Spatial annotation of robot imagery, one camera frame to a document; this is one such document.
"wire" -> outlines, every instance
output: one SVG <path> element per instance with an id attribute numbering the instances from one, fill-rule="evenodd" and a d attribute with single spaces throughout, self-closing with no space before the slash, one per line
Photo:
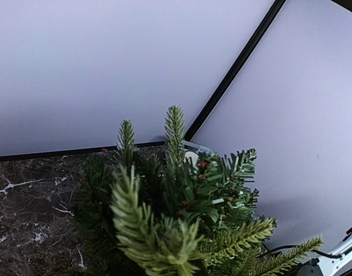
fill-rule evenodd
<path id="1" fill-rule="evenodd" d="M 271 249 L 271 250 L 268 250 L 267 252 L 261 254 L 259 256 L 259 258 L 263 258 L 271 253 L 274 253 L 275 251 L 278 251 L 278 250 L 282 250 L 282 249 L 290 249 L 290 248 L 295 248 L 295 247 L 298 247 L 298 246 L 279 246 L 279 247 L 276 247 L 274 249 Z M 324 252 L 321 252 L 319 250 L 312 250 L 314 253 L 317 253 L 321 256 L 324 256 L 324 257 L 327 257 L 327 258 L 330 258 L 330 259 L 340 259 L 342 257 L 342 255 L 330 255 L 330 254 L 327 254 L 327 253 L 324 253 Z"/>

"artificial christmas tree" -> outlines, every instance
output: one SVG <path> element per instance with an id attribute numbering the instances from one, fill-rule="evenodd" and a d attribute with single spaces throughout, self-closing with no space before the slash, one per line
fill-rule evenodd
<path id="1" fill-rule="evenodd" d="M 74 215 L 89 260 L 73 275 L 270 276 L 320 247 L 316 238 L 261 259 L 276 222 L 254 218 L 258 191 L 246 183 L 256 151 L 192 163 L 180 148 L 183 123 L 181 109 L 169 108 L 166 162 L 136 150 L 130 121 L 121 125 L 114 172 L 98 156 L 88 160 Z"/>

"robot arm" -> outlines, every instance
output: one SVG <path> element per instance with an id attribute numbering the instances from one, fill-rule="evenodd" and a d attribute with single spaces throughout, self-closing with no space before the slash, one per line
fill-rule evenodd
<path id="1" fill-rule="evenodd" d="M 352 228 L 343 242 L 334 247 L 328 256 L 313 258 L 298 271 L 297 276 L 336 276 L 352 260 Z"/>

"white panel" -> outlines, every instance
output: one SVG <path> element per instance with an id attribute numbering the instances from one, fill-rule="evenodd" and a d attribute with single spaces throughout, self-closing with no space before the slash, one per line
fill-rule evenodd
<path id="1" fill-rule="evenodd" d="M 163 140 L 189 126 L 273 0 L 0 1 L 0 156 Z"/>
<path id="2" fill-rule="evenodd" d="M 227 154 L 255 148 L 268 243 L 352 226 L 352 14 L 326 0 L 287 1 L 193 140 Z"/>

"white wall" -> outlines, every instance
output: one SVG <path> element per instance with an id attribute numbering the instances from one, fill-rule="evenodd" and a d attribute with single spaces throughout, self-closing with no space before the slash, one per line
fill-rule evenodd
<path id="1" fill-rule="evenodd" d="M 258 213 L 279 220 L 270 247 L 352 227 L 352 14 L 287 1 L 194 142 L 255 148 Z"/>
<path id="2" fill-rule="evenodd" d="M 188 127 L 273 0 L 0 1 L 0 156 L 160 141 Z"/>

